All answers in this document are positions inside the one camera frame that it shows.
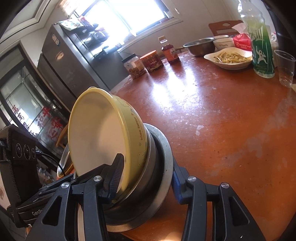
red package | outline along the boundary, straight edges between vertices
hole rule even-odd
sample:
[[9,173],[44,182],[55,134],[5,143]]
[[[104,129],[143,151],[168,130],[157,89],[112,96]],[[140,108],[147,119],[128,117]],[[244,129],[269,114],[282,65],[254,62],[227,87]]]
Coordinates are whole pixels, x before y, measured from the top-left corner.
[[252,51],[251,40],[247,34],[238,34],[233,37],[235,47],[243,50]]

jar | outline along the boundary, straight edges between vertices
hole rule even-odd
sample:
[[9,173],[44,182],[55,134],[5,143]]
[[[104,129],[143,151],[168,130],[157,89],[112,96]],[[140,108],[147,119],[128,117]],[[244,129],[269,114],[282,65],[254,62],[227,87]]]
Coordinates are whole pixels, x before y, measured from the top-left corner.
[[146,73],[142,61],[135,53],[122,60],[122,63],[133,79],[136,79]]
[[142,56],[140,58],[140,60],[142,60],[143,65],[148,70],[148,72],[152,72],[152,71],[157,70],[163,66],[163,63],[162,63],[160,57],[158,56],[156,50],[154,50],[148,54],[145,54],[144,56]]

silver screw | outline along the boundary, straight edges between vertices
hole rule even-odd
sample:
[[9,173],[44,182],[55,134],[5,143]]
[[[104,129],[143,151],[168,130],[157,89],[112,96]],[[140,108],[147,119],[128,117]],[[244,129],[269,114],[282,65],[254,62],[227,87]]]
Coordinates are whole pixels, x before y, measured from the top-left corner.
[[99,182],[100,180],[102,180],[102,177],[101,176],[95,176],[94,177],[94,181],[95,182]]
[[189,176],[187,179],[190,182],[195,182],[196,181],[196,177],[195,176]]
[[229,188],[229,184],[228,183],[221,183],[221,187],[227,189],[227,188]]
[[67,187],[69,187],[69,186],[70,186],[69,183],[63,183],[63,184],[61,185],[61,187],[64,188],[64,189],[67,188]]

yellow bowl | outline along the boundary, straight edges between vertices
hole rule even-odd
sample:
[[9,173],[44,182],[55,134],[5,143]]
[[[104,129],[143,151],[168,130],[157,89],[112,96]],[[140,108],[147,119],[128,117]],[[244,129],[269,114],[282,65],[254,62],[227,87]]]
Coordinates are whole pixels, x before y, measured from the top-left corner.
[[118,187],[122,193],[137,181],[147,156],[147,135],[141,118],[126,101],[99,88],[76,100],[69,120],[68,141],[77,175],[124,155]]

dining table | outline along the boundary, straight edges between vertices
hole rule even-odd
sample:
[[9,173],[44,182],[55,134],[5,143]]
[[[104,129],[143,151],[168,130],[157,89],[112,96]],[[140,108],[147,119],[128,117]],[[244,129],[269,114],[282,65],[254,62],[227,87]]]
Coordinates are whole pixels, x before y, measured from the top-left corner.
[[[130,76],[111,93],[127,101],[144,123],[167,137],[179,166],[204,183],[227,182],[267,241],[276,240],[296,212],[296,93],[278,71],[258,76],[252,65],[225,70],[188,52],[180,62]],[[187,205],[170,188],[146,223],[123,234],[138,241],[180,241]],[[206,241],[212,240],[207,206]]]

